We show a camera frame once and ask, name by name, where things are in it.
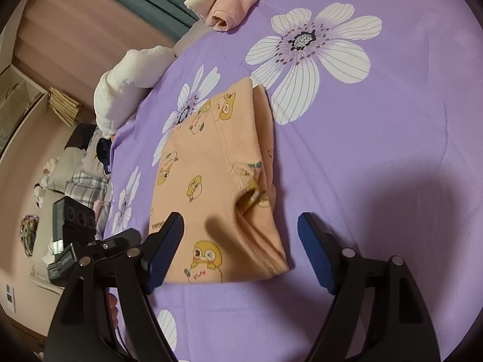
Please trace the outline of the orange cartoon print garment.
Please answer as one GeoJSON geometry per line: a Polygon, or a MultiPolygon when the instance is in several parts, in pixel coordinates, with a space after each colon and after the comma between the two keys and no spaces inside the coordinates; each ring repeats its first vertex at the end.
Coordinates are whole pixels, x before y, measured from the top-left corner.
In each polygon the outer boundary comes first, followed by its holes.
{"type": "Polygon", "coordinates": [[[172,129],[155,177],[149,231],[172,212],[183,238],[166,282],[220,284],[289,270],[273,208],[273,116],[266,91],[243,78],[172,129]]]}

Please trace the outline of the white wall switch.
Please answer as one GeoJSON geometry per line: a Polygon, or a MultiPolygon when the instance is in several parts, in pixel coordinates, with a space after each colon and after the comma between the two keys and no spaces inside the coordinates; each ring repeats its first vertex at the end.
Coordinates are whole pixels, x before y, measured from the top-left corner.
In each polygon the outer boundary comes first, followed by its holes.
{"type": "Polygon", "coordinates": [[[6,299],[7,299],[7,307],[13,312],[16,313],[16,295],[15,289],[7,284],[6,285],[6,299]]]}

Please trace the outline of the grey plaid pillow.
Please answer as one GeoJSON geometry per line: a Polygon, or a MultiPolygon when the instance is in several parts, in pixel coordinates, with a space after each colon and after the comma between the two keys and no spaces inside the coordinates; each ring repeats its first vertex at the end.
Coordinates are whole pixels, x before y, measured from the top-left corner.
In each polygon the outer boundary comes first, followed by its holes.
{"type": "Polygon", "coordinates": [[[83,170],[86,154],[85,150],[79,148],[66,148],[59,157],[47,163],[50,168],[42,184],[45,189],[73,198],[94,209],[97,201],[106,198],[108,179],[83,170]]]}

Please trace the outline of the stack of brown books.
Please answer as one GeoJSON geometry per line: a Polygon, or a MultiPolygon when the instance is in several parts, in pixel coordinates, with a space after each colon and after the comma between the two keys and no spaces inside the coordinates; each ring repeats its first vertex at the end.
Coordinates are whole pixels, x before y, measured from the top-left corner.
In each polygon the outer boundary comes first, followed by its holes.
{"type": "Polygon", "coordinates": [[[81,109],[81,104],[77,100],[57,88],[50,87],[47,103],[61,122],[64,122],[68,127],[74,125],[81,109]]]}

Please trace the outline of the white fluffy blanket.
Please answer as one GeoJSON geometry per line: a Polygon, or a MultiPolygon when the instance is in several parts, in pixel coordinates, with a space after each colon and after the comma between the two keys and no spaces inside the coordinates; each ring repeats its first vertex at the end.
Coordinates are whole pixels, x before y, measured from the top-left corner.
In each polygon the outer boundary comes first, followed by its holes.
{"type": "Polygon", "coordinates": [[[175,59],[168,47],[130,49],[114,68],[101,75],[93,106],[97,126],[105,138],[115,136],[175,59]]]}

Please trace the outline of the beige shelf unit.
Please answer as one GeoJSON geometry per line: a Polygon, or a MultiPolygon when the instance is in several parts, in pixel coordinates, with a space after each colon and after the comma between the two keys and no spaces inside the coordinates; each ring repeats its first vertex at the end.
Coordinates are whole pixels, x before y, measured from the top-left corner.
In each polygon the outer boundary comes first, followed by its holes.
{"type": "Polygon", "coordinates": [[[13,65],[1,72],[1,154],[32,108],[46,94],[44,88],[13,65]]]}

